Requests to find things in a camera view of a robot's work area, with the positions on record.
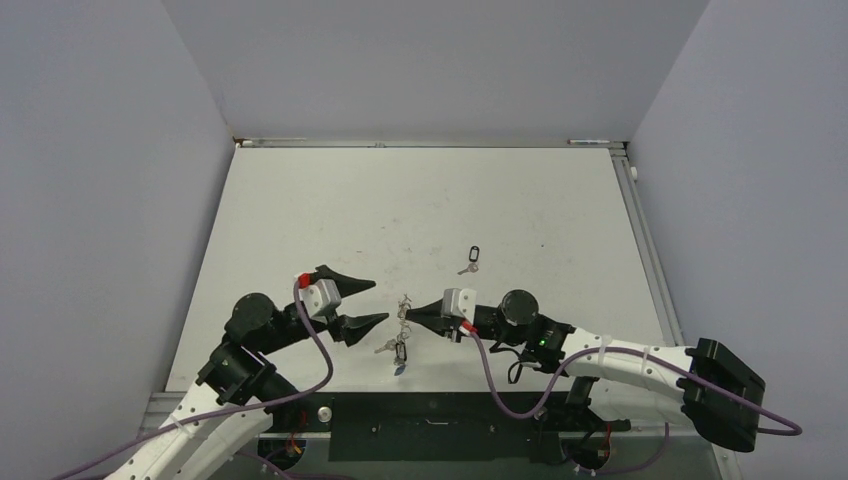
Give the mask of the metal disc keyring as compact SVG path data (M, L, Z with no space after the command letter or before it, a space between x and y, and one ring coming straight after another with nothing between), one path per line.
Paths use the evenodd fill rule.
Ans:
M397 318L400 325L400 331L396 338L403 338L406 342L407 349L407 341L411 335L411 326L409 321L406 320L405 312L407 309L411 308L412 302L407 294L403 296L403 298L398 302L398 312Z

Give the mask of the key with black tag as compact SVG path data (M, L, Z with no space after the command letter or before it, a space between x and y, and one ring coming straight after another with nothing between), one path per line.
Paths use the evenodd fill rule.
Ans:
M471 246L468 252L468 264L462 270L458 271L457 274L464 275L476 273L479 270L479 258L480 248L477 245Z

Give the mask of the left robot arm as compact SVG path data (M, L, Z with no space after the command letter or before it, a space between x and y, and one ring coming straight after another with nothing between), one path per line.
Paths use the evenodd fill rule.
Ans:
M269 354L320 332L355 345L388 316L352 317L338 309L344 298L375 285L321 265L295 279L293 301L283 308L263 293L241 297L194 383L111 478L207 479L259 433L292 426L298 402L314 390L293 386Z

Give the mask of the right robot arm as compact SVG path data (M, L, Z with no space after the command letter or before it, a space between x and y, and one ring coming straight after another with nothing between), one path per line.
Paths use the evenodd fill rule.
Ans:
M617 340L555 321L528 291L511 290L496 306L479 305L471 289L448 289L442 299L408 308L403 317L454 342L474 332L498 346L519 348L521 366L569 377L577 393L565 414L579 428L601 420L662 421L692 427L705 440L748 453L759 433L766 384L719 341L658 346ZM599 395L581 379L628 386Z

